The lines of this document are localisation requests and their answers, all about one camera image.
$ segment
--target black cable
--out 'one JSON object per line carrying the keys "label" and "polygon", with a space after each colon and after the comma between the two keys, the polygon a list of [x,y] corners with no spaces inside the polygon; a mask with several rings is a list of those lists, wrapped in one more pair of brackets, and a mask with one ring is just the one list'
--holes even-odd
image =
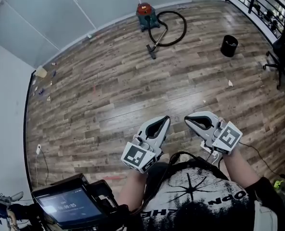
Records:
{"label": "black cable", "polygon": [[269,167],[269,165],[267,164],[267,162],[266,162],[266,161],[263,159],[263,157],[260,155],[260,152],[259,152],[254,146],[241,143],[240,141],[239,141],[239,143],[242,144],[242,145],[246,145],[246,146],[248,146],[248,147],[253,148],[253,149],[258,153],[259,157],[262,159],[262,161],[265,163],[265,165],[268,167],[268,169],[269,169],[273,174],[278,175],[279,177],[285,179],[285,174],[277,174],[277,173],[275,173],[275,172]]}
{"label": "black cable", "polygon": [[17,225],[26,224],[26,223],[28,223],[28,222],[29,222],[29,220],[28,220],[27,222],[17,223]]}
{"label": "black cable", "polygon": [[220,170],[220,162],[221,162],[221,160],[223,160],[224,158],[223,157],[221,157],[221,159],[219,160],[219,163],[218,163],[218,168],[219,168],[219,170]]}
{"label": "black cable", "polygon": [[41,152],[42,152],[42,154],[43,154],[44,161],[45,161],[45,164],[46,164],[47,176],[46,176],[46,179],[45,179],[45,185],[47,185],[47,178],[48,178],[49,170],[48,170],[48,166],[47,166],[47,162],[46,162],[45,155],[44,155],[44,153],[43,153],[43,151],[42,151],[41,149],[40,149],[40,151],[41,151]]}
{"label": "black cable", "polygon": [[161,184],[163,183],[163,181],[164,181],[164,179],[168,173],[168,170],[170,169],[170,166],[174,165],[177,162],[177,160],[181,154],[187,154],[187,155],[190,155],[192,158],[197,159],[197,157],[195,157],[194,155],[192,155],[189,152],[177,152],[174,155],[172,155],[169,162],[168,162],[168,166],[167,166],[161,180],[158,182],[158,185],[156,186],[156,188],[154,189],[152,194],[143,202],[143,204],[137,210],[135,210],[133,213],[131,213],[131,215],[135,216],[135,215],[139,214],[147,206],[147,204],[150,202],[150,200],[154,198],[154,196],[156,195],[157,191],[159,190]]}
{"label": "black cable", "polygon": [[208,160],[209,160],[209,158],[211,157],[211,155],[212,155],[212,153],[210,153],[210,155],[208,156],[208,158],[206,159],[206,161],[208,161]]}
{"label": "black cable", "polygon": [[[184,36],[185,36],[185,34],[186,34],[186,28],[187,28],[186,20],[185,20],[185,18],[183,17],[183,15],[181,15],[181,14],[178,13],[178,12],[175,12],[175,11],[162,11],[162,12],[160,12],[160,13],[157,14],[157,20],[158,20],[158,22],[159,22],[160,24],[164,25],[165,28],[166,28],[166,30],[168,30],[167,24],[164,23],[164,22],[162,22],[162,21],[159,19],[161,15],[166,14],[166,13],[174,13],[174,14],[176,14],[177,16],[179,16],[179,17],[183,20],[184,29],[183,29],[182,35],[181,35],[178,39],[176,39],[175,41],[172,41],[171,43],[167,43],[167,44],[158,43],[158,44],[157,44],[158,46],[171,46],[171,45],[173,45],[173,44],[175,44],[175,43],[178,43],[179,41],[181,41],[181,40],[184,38]],[[152,34],[151,34],[150,20],[147,20],[147,22],[148,22],[148,32],[149,32],[150,39],[152,40],[152,42],[153,42],[154,44],[156,44],[156,40],[152,37]]]}

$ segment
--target hand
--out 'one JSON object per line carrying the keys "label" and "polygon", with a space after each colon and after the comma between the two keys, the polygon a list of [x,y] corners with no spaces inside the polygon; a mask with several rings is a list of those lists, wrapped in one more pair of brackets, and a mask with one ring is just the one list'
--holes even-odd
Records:
{"label": "hand", "polygon": [[11,225],[11,228],[14,230],[14,231],[19,231],[19,227],[17,225]]}

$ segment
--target screen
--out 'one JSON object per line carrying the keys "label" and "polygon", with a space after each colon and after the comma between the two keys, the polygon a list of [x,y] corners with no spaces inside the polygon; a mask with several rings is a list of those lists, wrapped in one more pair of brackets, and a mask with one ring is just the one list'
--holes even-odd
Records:
{"label": "screen", "polygon": [[96,218],[101,215],[81,188],[40,198],[39,201],[45,212],[52,215],[57,222]]}

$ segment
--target power outlet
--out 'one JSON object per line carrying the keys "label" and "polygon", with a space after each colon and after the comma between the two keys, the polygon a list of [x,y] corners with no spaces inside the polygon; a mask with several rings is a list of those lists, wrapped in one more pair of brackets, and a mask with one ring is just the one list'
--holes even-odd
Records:
{"label": "power outlet", "polygon": [[36,150],[37,155],[39,155],[39,154],[40,154],[40,151],[41,151],[41,145],[40,145],[40,144],[38,144],[38,146],[37,146],[37,150]]}

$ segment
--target black t-shirt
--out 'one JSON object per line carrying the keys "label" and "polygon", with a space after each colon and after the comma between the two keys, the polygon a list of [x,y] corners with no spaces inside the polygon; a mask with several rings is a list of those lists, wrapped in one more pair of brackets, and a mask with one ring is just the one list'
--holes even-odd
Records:
{"label": "black t-shirt", "polygon": [[278,230],[285,226],[282,200],[266,178],[243,189],[218,170],[178,164],[130,229],[145,231],[227,230],[252,231],[255,205],[277,215]]}

